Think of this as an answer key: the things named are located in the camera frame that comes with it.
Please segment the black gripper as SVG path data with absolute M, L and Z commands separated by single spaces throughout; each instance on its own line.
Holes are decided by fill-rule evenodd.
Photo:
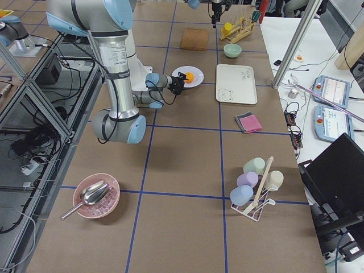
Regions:
M 216 18 L 220 17 L 222 14 L 222 2 L 223 0 L 211 0 L 213 12 L 211 21 L 213 28 L 216 28 Z
M 185 80 L 187 75 L 181 72 L 177 76 L 171 76 L 172 82 L 168 85 L 168 89 L 174 95 L 180 95 L 184 89 Z

